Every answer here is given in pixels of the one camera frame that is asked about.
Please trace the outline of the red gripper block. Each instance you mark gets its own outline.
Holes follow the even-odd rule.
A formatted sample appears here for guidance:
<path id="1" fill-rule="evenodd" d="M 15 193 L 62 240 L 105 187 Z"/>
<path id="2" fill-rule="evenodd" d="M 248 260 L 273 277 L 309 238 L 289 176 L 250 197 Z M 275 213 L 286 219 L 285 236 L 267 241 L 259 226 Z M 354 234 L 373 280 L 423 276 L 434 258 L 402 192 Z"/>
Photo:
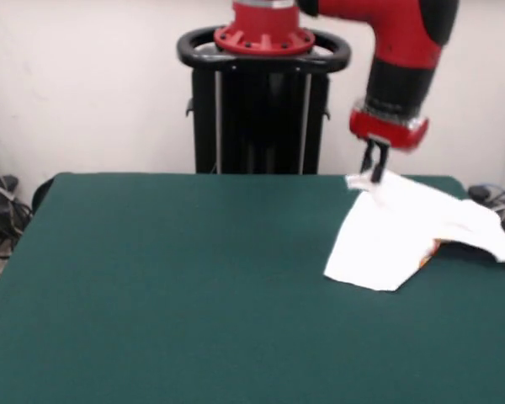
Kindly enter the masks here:
<path id="1" fill-rule="evenodd" d="M 362 98 L 354 103 L 348 125 L 350 131 L 357 138 L 366 141 L 360 172 L 365 173 L 374 169 L 370 177 L 371 182 L 380 183 L 388 161 L 390 147 L 404 152 L 415 150 L 428 132 L 429 119 L 418 116 L 409 120 L 399 120 L 398 116 L 382 115 L 368 109 Z M 386 144 L 377 146 L 380 156 L 375 167 L 374 141 Z"/>

